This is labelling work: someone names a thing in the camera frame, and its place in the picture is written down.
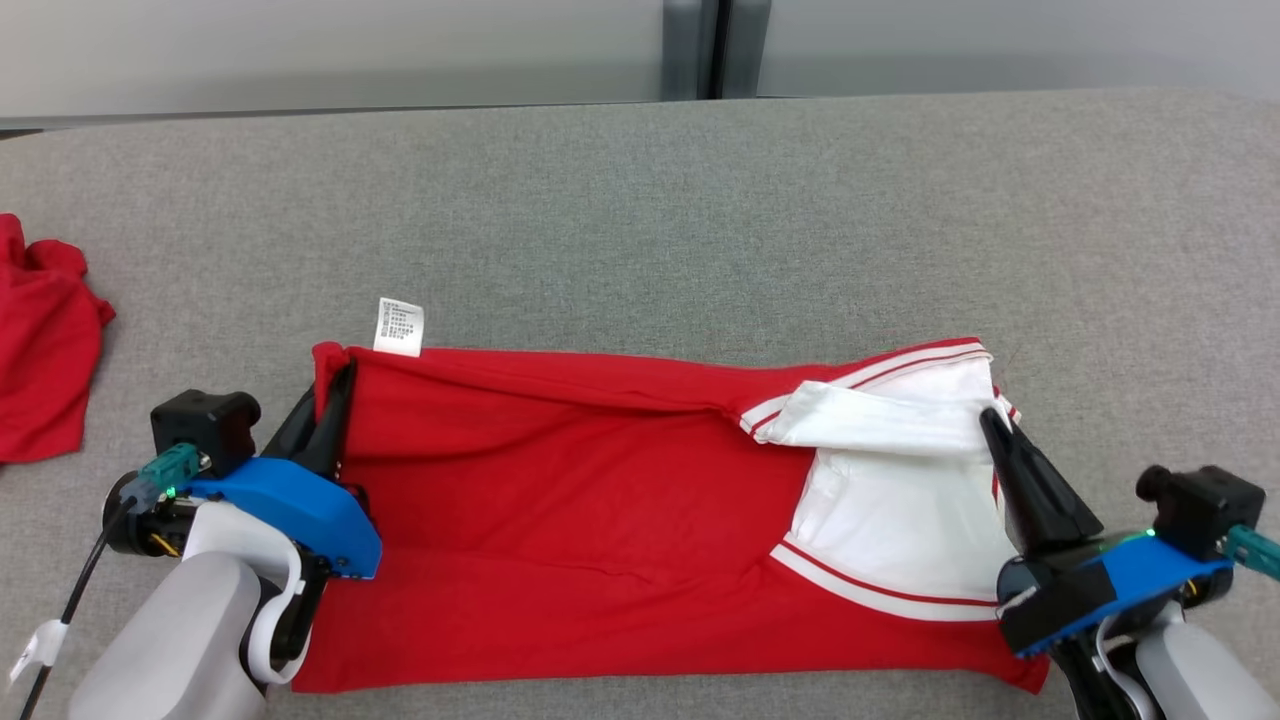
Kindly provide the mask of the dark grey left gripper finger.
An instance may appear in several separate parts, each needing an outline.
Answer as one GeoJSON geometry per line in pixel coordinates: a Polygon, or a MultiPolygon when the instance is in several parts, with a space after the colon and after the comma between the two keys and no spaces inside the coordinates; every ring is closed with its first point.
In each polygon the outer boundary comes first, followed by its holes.
{"type": "Polygon", "coordinates": [[[340,478],[357,365],[348,363],[330,380],[326,391],[314,392],[315,423],[305,446],[305,468],[325,479],[340,478]]]}
{"type": "Polygon", "coordinates": [[[307,389],[266,443],[262,457],[288,460],[310,471],[317,471],[310,451],[316,427],[315,391],[307,389]]]}

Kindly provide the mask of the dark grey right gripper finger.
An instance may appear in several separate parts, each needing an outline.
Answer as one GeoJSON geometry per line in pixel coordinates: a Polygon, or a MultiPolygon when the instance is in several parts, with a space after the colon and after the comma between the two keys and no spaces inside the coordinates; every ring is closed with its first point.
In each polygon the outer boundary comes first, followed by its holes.
{"type": "Polygon", "coordinates": [[[1044,514],[1041,507],[1041,471],[1032,452],[1036,446],[1007,415],[995,407],[980,413],[980,427],[1018,543],[1024,553],[1038,553],[1044,541],[1044,514]]]}
{"type": "Polygon", "coordinates": [[[1042,546],[1076,546],[1100,536],[1105,528],[1101,520],[1038,447],[1032,452],[1039,470],[1044,514],[1042,546]]]}

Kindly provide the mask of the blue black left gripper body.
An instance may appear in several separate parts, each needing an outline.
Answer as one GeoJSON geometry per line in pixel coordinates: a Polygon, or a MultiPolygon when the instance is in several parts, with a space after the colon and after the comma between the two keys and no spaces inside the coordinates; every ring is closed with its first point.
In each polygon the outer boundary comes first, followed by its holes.
{"type": "Polygon", "coordinates": [[[196,515],[237,510],[279,530],[337,577],[372,579],[381,538],[346,487],[280,459],[251,457],[216,478],[206,457],[155,457],[123,475],[102,507],[102,533],[119,553],[179,557],[198,547],[196,515]]]}

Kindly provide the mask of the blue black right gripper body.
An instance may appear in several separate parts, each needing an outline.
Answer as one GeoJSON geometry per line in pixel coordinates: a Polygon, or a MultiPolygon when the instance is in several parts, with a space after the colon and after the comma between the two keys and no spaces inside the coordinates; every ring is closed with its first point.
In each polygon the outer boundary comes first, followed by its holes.
{"type": "Polygon", "coordinates": [[[1192,582],[1208,584],[1203,601],[1229,589],[1233,565],[1199,561],[1156,536],[1111,537],[1053,553],[1027,553],[998,578],[998,629],[1019,657],[1156,600],[1170,600],[1192,582]]]}

